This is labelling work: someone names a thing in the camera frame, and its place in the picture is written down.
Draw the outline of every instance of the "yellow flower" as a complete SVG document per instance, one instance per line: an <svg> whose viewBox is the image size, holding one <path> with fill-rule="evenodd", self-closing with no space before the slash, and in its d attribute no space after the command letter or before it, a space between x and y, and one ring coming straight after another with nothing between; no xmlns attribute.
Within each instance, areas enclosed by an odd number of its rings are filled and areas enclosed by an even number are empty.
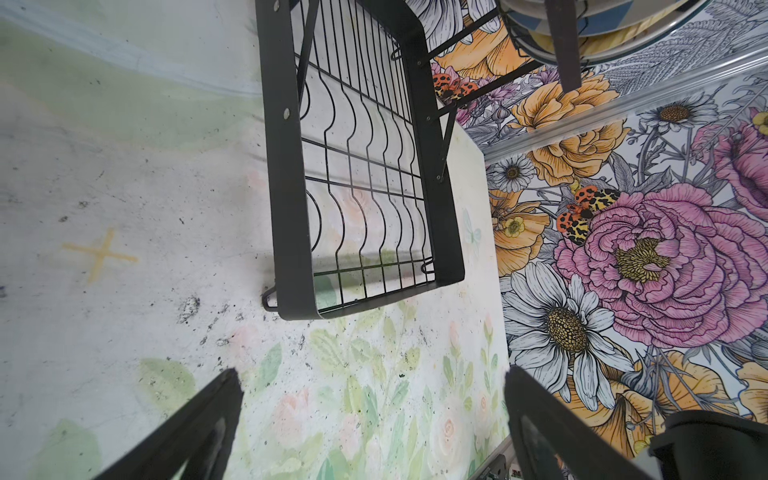
<svg viewBox="0 0 768 480"><path fill-rule="evenodd" d="M755 362L747 362L736 374L748 385L739 394L741 403L755 415L756 422L768 423L768 370Z"/></svg>
<svg viewBox="0 0 768 480"><path fill-rule="evenodd" d="M589 111L618 97L608 90L603 75L587 76L577 90L563 92L559 81L539 87L530 97L512 107L515 120L510 127L532 132L563 118ZM528 153L538 177L550 185L572 184L576 177L591 177L602 167L608 155L618 147L629 128L615 121L597 130L566 138L556 144Z"/></svg>
<svg viewBox="0 0 768 480"><path fill-rule="evenodd" d="M761 134L768 135L768 111L761 111L752 117L752 123L755 124Z"/></svg>
<svg viewBox="0 0 768 480"><path fill-rule="evenodd" d="M626 350L620 346L615 343L613 345L626 353ZM717 411L739 415L739 409L733 403L727 401L728 396L725 392L723 381L716 372L691 362L683 364L683 354L680 352L667 352L665 355L675 369L683 371L680 376L669 372L667 369L664 369L661 373L667 377L669 393L681 409L702 409L702 406L690 394L693 392L697 396L707 397L710 403L717 406ZM659 362L659 367L668 368L666 360L661 359ZM605 408L602 403L598 405L596 412L587 409L578 398L571 377L568 377L571 402L564 402L564 404L604 441L611 444L611 446L627 458L633 458L643 449L647 448L651 436L658 435L664 431L664 417L677 412L678 409L664 391L664 382L659 382L654 407L653 399L621 383L621 372L605 365L601 366L601 368L611 384L611 390L616 395L616 406L613 409ZM638 362L635 365L635 369L639 368L640 363ZM763 370L763 373L765 374L764 379L766 383L761 387L764 388L762 398L768 399L768 372ZM555 397L562 401L559 394L556 393ZM766 407L768 407L768 402L764 400L764 415Z"/></svg>
<svg viewBox="0 0 768 480"><path fill-rule="evenodd" d="M508 194L491 190L489 193L498 275L509 275L536 258L544 243L541 234L549 225L549 216L535 213L539 202L518 204L521 191Z"/></svg>
<svg viewBox="0 0 768 480"><path fill-rule="evenodd" d="M462 78L486 78L505 75L528 59L518 55L502 25L494 33L475 30L472 32L471 44L459 42L451 53L435 60L443 68L453 67Z"/></svg>

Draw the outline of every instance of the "pink peony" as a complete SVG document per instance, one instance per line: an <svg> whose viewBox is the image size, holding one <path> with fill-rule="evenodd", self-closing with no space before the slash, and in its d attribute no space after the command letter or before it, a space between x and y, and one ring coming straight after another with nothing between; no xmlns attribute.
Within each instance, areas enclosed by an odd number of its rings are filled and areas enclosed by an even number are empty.
<svg viewBox="0 0 768 480"><path fill-rule="evenodd" d="M717 178L728 180L736 199L752 215L768 221L768 140L743 122L717 138L713 154Z"/></svg>
<svg viewBox="0 0 768 480"><path fill-rule="evenodd" d="M690 184L624 194L591 222L584 246L562 240L557 268L579 275L627 338L660 347L733 342L763 325L768 239L746 214L713 207Z"/></svg>

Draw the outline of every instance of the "wire grid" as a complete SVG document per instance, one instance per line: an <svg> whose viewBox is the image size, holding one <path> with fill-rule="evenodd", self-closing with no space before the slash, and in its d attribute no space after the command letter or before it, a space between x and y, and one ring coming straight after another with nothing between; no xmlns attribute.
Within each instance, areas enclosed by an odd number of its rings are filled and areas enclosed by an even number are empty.
<svg viewBox="0 0 768 480"><path fill-rule="evenodd" d="M291 11L296 65L309 4ZM398 51L355 0L320 0L300 104L320 312L435 280Z"/></svg>

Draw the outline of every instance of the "plate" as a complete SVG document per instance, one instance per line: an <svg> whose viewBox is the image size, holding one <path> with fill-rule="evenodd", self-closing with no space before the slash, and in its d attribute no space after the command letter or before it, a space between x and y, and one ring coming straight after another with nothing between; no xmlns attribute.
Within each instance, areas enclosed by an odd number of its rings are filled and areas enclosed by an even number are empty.
<svg viewBox="0 0 768 480"><path fill-rule="evenodd" d="M685 25L685 23L692 17L698 15L710 1L711 0L699 0L684 12L672 11L669 15L664 17L662 21L658 21L649 28L639 32L635 37L606 51L594 55L585 55L582 57L581 62L582 64L599 64L632 55L633 53L660 41L662 38L665 38L673 31L676 31L678 28ZM513 24L510 24L510 28L513 29L514 34L517 36L517 43L520 44L525 53L541 63L557 65L557 60L555 59L554 54L537 45L533 37L529 35L530 32Z"/></svg>
<svg viewBox="0 0 768 480"><path fill-rule="evenodd" d="M639 24L649 18L655 17L677 0L632 0L610 8L595 15L589 15L577 20L580 37L603 35L612 31L628 28ZM521 12L511 11L507 14L520 26L526 29L550 35L549 22L544 19L524 15Z"/></svg>
<svg viewBox="0 0 768 480"><path fill-rule="evenodd" d="M632 41L633 38L642 34L648 30L652 25L661 22L665 17L675 12L676 8L679 8L688 0L678 0L677 3L670 5L656 15L646 18L640 23L636 23L630 27L622 28L621 30L613 31L603 35L594 35L588 38L582 38L581 46L579 47L579 53L582 57L592 56L600 54L604 51L616 48L623 43ZM552 43L552 37L548 35L542 35L536 31L530 32L534 41L544 49L554 54L554 44Z"/></svg>
<svg viewBox="0 0 768 480"><path fill-rule="evenodd" d="M623 3L632 0L580 0L576 2L576 15L583 17L605 12L611 8L617 7ZM514 10L529 17L547 19L547 9L544 7L544 0L536 2L535 0L501 0L502 7L505 10Z"/></svg>

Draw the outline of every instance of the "metal wire rack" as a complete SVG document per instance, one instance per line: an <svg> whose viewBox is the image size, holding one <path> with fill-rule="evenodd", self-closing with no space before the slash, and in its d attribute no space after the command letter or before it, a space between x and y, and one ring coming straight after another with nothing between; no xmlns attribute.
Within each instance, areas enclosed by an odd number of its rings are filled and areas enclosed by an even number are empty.
<svg viewBox="0 0 768 480"><path fill-rule="evenodd" d="M400 0L291 3L257 0L276 277L265 308L331 318L463 280L418 19Z"/></svg>

